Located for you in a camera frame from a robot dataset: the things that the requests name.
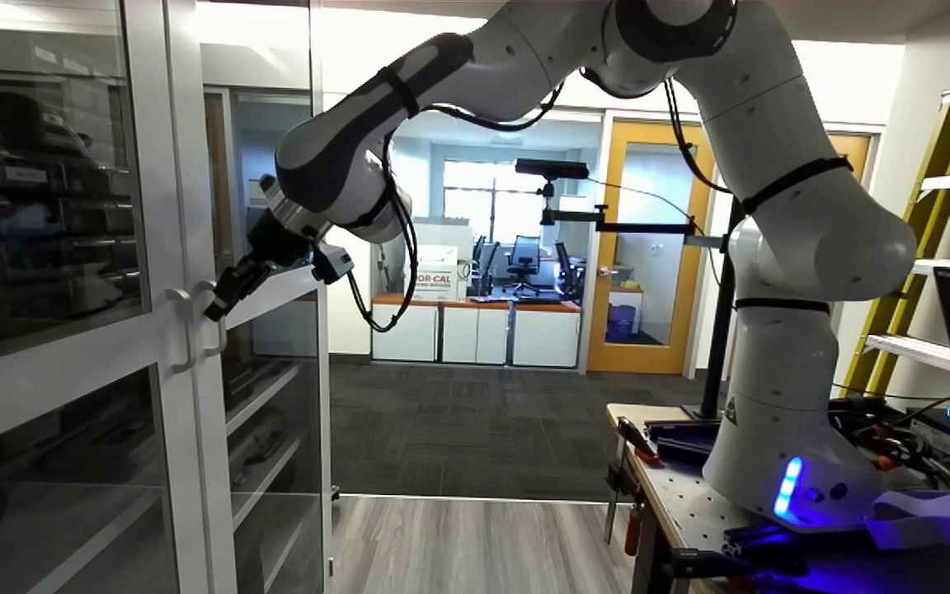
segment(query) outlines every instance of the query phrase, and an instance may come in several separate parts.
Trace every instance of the door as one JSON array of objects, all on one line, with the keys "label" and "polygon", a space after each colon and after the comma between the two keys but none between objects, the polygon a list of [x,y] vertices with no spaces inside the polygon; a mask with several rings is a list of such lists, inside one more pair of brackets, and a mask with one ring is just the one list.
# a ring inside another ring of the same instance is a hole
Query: door
[{"label": "door", "polygon": [[[710,141],[685,127],[695,165],[713,173]],[[614,122],[607,220],[707,228],[710,189],[692,177],[664,122]],[[600,235],[586,369],[684,371],[699,253],[681,235]]]}]

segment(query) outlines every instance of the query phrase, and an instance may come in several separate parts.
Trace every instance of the black cable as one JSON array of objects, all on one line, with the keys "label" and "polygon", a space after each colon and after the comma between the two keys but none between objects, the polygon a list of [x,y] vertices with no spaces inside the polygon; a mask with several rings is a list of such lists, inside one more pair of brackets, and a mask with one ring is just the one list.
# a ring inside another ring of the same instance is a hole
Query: black cable
[{"label": "black cable", "polygon": [[689,168],[707,189],[717,189],[717,191],[721,191],[721,193],[731,193],[731,189],[717,185],[717,180],[699,168],[699,162],[692,159],[692,146],[685,141],[684,122],[681,122],[681,103],[675,103],[674,72],[667,72],[664,90],[667,90],[667,106],[671,106],[671,127],[674,127],[674,137],[675,137],[675,147],[681,147],[685,168]]},{"label": "black cable", "polygon": [[565,91],[565,82],[554,86],[554,91],[538,106],[538,111],[532,117],[522,117],[522,122],[488,122],[488,117],[479,117],[475,111],[451,106],[451,103],[432,103],[428,108],[446,111],[451,117],[465,117],[465,122],[481,124],[481,127],[496,127],[496,130],[523,130],[554,108],[560,91]]},{"label": "black cable", "polygon": [[[843,383],[831,383],[831,386],[836,386],[836,389],[843,389],[843,397],[865,397],[865,392],[853,392],[853,389],[843,386]],[[865,398],[935,398],[935,401],[927,401],[927,404],[921,404],[921,408],[906,408],[909,418],[921,418],[921,414],[927,414],[931,408],[950,401],[950,397],[918,397],[918,392],[884,392],[884,397],[865,397]]]},{"label": "black cable", "polygon": [[394,213],[399,216],[402,240],[406,240],[406,249],[410,249],[410,284],[406,284],[402,302],[399,302],[399,309],[388,316],[388,322],[380,322],[380,321],[374,316],[374,306],[367,302],[367,295],[362,295],[352,271],[346,271],[349,295],[352,295],[355,309],[362,313],[362,321],[367,321],[376,334],[388,334],[388,328],[402,321],[402,313],[406,313],[410,302],[412,302],[417,273],[418,273],[418,237],[417,237],[412,213],[410,213],[410,209],[406,209],[406,201],[402,201],[402,193],[395,191],[395,180],[394,180],[388,137],[394,137],[394,134],[382,137],[382,177],[387,177],[387,185],[388,185],[387,191],[394,191],[394,193],[388,193],[388,209],[394,209]]}]

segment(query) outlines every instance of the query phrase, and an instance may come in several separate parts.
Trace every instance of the glass panel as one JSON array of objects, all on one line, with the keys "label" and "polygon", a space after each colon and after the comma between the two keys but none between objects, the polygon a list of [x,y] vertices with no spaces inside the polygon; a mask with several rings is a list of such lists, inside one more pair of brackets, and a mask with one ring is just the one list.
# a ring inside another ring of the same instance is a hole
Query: glass panel
[{"label": "glass panel", "polygon": [[179,591],[151,371],[0,434],[0,591]]},{"label": "glass panel", "polygon": [[319,591],[318,353],[318,295],[293,301],[227,336],[236,591]]},{"label": "glass panel", "polygon": [[[674,146],[630,146],[616,220],[685,220],[692,173]],[[671,344],[681,235],[616,235],[607,344]]]},{"label": "glass panel", "polygon": [[119,4],[0,4],[0,338],[135,313],[135,232]]},{"label": "glass panel", "polygon": [[301,91],[236,91],[235,154],[240,173],[240,232],[235,249],[247,249],[247,228],[280,196],[273,150],[287,130],[313,115]]}]

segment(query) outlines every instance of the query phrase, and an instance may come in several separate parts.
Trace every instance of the window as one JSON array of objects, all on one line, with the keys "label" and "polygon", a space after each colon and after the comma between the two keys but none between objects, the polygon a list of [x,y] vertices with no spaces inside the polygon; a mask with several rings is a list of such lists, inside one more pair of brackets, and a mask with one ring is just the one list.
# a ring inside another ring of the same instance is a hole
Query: window
[{"label": "window", "polygon": [[518,173],[514,162],[442,162],[446,216],[467,216],[475,237],[542,235],[542,185],[538,173]]}]

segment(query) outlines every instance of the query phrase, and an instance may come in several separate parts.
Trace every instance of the wire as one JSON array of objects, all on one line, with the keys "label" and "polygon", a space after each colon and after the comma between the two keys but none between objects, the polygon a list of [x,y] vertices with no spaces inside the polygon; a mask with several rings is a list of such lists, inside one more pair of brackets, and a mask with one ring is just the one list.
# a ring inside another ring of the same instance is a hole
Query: wire
[{"label": "wire", "polygon": [[935,401],[927,401],[927,404],[921,404],[921,408],[906,408],[909,418],[921,418],[921,414],[927,414],[931,408],[950,401],[950,397],[913,397],[913,392],[884,392],[881,398],[935,398]]},{"label": "wire", "polygon": [[674,137],[675,137],[675,147],[681,147],[685,168],[689,168],[703,185],[710,185],[710,189],[717,189],[717,191],[721,191],[721,193],[731,193],[731,189],[717,185],[717,180],[699,168],[699,162],[692,159],[692,146],[685,141],[684,122],[681,122],[681,103],[675,103],[674,68],[667,72],[664,90],[667,90],[667,106],[671,106],[671,127],[674,127]]},{"label": "wire", "polygon": [[585,177],[585,180],[593,180],[593,185],[603,185],[603,189],[616,189],[616,191],[630,191],[630,193],[655,196],[655,201],[664,201],[667,209],[674,209],[675,213],[684,213],[684,216],[695,228],[695,235],[707,237],[707,228],[699,228],[699,220],[695,220],[684,203],[675,203],[674,196],[667,196],[667,193],[660,193],[660,191],[630,189],[630,185],[614,185],[614,180],[603,180],[603,177]]},{"label": "wire", "polygon": [[560,91],[565,91],[565,82],[554,86],[554,91],[538,106],[538,111],[532,117],[522,117],[522,122],[488,122],[488,117],[479,117],[475,111],[467,111],[461,106],[451,106],[451,103],[432,103],[427,108],[437,108],[437,111],[446,111],[451,117],[465,117],[472,124],[496,127],[496,130],[523,130],[523,127],[532,127],[536,122],[542,122],[554,108]]},{"label": "wire", "polygon": [[684,213],[684,216],[703,235],[703,228],[695,225],[695,216],[692,216],[684,203],[675,203],[674,196],[667,196],[667,193],[660,193],[660,191],[630,189],[630,185],[614,185],[614,180],[603,180],[603,177],[585,177],[585,180],[593,180],[593,185],[603,185],[603,189],[616,189],[616,191],[630,191],[630,193],[655,196],[655,201],[664,201],[667,209],[674,209],[675,213]]},{"label": "wire", "polygon": [[394,180],[388,141],[394,141],[394,134],[382,134],[382,177],[387,177],[387,185],[388,185],[388,191],[394,191],[394,193],[388,193],[388,209],[394,209],[394,213],[399,216],[402,240],[406,240],[406,249],[410,249],[406,292],[402,292],[399,309],[388,316],[388,322],[380,322],[380,321],[374,316],[374,306],[367,302],[367,295],[362,295],[352,271],[346,271],[349,295],[352,295],[355,309],[362,313],[362,321],[367,321],[376,334],[388,334],[388,328],[402,321],[402,313],[406,313],[410,302],[412,302],[417,273],[418,273],[418,237],[417,237],[412,213],[410,213],[410,209],[406,209],[406,201],[399,196],[395,180]]}]

